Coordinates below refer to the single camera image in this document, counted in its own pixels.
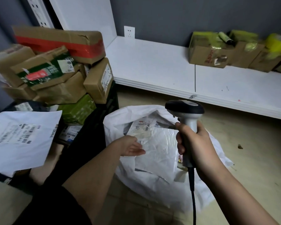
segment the beige floor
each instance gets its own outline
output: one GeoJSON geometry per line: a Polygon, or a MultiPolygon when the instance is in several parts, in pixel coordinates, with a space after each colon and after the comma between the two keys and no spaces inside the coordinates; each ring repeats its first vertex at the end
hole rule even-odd
{"type": "MultiPolygon", "coordinates": [[[[120,107],[159,104],[174,97],[121,86],[120,107]]],[[[234,162],[232,174],[281,224],[281,121],[232,109],[204,104],[202,122],[219,140],[234,162]]],[[[0,183],[0,224],[10,224],[30,196],[0,183]]],[[[115,177],[95,225],[105,224],[192,224],[192,212],[185,215],[147,201],[115,177]]],[[[198,225],[227,224],[216,201],[197,215],[198,225]]]]}

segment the person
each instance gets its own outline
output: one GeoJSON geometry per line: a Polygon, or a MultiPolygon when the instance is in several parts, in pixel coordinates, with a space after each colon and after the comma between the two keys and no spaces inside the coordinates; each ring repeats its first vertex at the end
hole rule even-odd
{"type": "MultiPolygon", "coordinates": [[[[219,159],[209,134],[198,121],[198,132],[177,122],[177,148],[185,152],[181,135],[189,139],[199,177],[207,184],[229,224],[274,225],[270,214],[233,177],[219,159]]],[[[91,224],[98,215],[111,184],[120,156],[145,154],[132,136],[123,136],[72,174],[62,186],[36,194],[14,224],[91,224]]]]}

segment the barcode scanner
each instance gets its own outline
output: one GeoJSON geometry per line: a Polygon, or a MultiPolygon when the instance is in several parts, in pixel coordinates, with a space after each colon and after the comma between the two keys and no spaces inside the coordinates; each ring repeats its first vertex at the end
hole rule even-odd
{"type": "MultiPolygon", "coordinates": [[[[178,117],[182,124],[188,125],[195,133],[197,132],[197,120],[204,114],[201,104],[188,100],[170,100],[165,103],[165,109],[174,117],[178,117]]],[[[194,222],[196,224],[196,204],[195,204],[195,171],[196,164],[191,155],[191,144],[188,138],[182,135],[185,153],[182,156],[182,165],[187,167],[191,197],[193,201],[194,222]]]]}

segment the open white bag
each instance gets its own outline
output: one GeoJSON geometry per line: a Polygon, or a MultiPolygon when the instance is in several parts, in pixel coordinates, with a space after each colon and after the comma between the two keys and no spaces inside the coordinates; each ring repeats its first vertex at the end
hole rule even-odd
{"type": "MultiPolygon", "coordinates": [[[[161,122],[164,122],[164,120],[172,124],[177,122],[177,118],[174,118],[164,106],[144,105],[124,107],[107,115],[103,121],[106,145],[124,136],[124,133],[128,132],[131,122],[151,115],[152,113],[161,122]]],[[[233,162],[225,157],[220,143],[211,134],[210,138],[223,164],[225,166],[232,166],[233,162]]],[[[120,165],[116,169],[116,175],[120,181],[146,199],[164,204],[173,210],[182,212],[191,211],[192,199],[188,173],[179,168],[175,168],[174,173],[174,181],[167,182],[153,173],[137,171],[135,170],[135,157],[121,157],[120,165]]],[[[214,200],[211,191],[199,178],[196,171],[195,200],[197,210],[201,210],[214,200]]]]}

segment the black cap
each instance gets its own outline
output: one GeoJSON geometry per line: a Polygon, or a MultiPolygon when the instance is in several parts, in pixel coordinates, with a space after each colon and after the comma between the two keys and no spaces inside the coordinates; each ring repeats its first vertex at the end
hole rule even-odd
{"type": "Polygon", "coordinates": [[[165,109],[187,114],[204,114],[203,106],[191,100],[170,100],[165,103],[165,109]]]}

